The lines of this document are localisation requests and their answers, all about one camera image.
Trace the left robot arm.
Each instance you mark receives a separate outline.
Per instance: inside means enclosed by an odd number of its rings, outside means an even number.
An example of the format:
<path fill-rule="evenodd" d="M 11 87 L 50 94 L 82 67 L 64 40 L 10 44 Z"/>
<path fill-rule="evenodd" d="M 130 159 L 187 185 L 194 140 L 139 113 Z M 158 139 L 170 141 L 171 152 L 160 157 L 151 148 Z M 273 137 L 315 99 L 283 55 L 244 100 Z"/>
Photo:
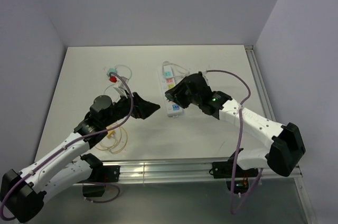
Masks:
<path fill-rule="evenodd" d="M 107 127 L 129 117 L 146 119 L 160 105 L 143 100 L 137 93 L 113 102 L 109 96 L 95 98 L 84 120 L 49 154 L 19 172 L 9 170 L 1 184 L 1 209 L 25 223 L 34 218 L 54 196 L 81 181 L 98 181 L 102 161 L 87 151 L 106 135 Z"/>

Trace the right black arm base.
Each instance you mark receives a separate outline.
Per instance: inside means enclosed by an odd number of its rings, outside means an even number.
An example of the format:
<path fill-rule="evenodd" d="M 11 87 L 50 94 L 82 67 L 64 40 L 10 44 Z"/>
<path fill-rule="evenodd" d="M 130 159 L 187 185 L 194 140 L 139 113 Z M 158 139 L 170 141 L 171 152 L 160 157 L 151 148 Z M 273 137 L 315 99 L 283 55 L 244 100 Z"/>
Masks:
<path fill-rule="evenodd" d="M 228 190 L 231 190 L 233 162 L 213 162 L 209 174 L 214 179 L 229 179 L 226 182 Z M 238 165 L 236 166 L 234 193 L 246 193 L 249 189 L 249 178 L 255 178 L 258 175 L 258 169 L 243 170 Z"/>

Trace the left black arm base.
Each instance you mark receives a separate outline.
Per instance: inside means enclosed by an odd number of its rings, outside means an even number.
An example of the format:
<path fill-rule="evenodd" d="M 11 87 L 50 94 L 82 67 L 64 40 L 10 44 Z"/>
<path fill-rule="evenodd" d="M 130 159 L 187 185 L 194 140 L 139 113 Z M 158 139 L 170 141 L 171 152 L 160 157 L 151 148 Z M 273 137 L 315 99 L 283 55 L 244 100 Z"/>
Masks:
<path fill-rule="evenodd" d="M 89 178 L 82 182 L 82 195 L 86 200 L 95 203 L 115 200 L 121 193 L 120 187 L 116 184 L 119 180 L 119 175 L 119 165 L 103 165 L 94 169 Z M 95 198 L 101 198 L 108 192 L 111 192 L 114 197 L 101 201 L 95 200 Z"/>

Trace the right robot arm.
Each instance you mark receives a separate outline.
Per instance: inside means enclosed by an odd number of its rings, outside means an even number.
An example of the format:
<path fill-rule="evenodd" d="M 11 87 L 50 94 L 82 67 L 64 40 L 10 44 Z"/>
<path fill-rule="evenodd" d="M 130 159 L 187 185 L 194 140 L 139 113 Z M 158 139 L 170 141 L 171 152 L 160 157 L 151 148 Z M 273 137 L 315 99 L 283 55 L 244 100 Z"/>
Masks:
<path fill-rule="evenodd" d="M 211 90 L 203 73 L 194 73 L 165 92 L 165 97 L 181 108 L 196 105 L 204 114 L 233 124 L 258 139 L 261 148 L 236 150 L 230 158 L 229 172 L 241 176 L 246 170 L 270 168 L 276 174 L 290 176 L 306 152 L 297 125 L 272 121 L 245 108 L 231 96 Z"/>

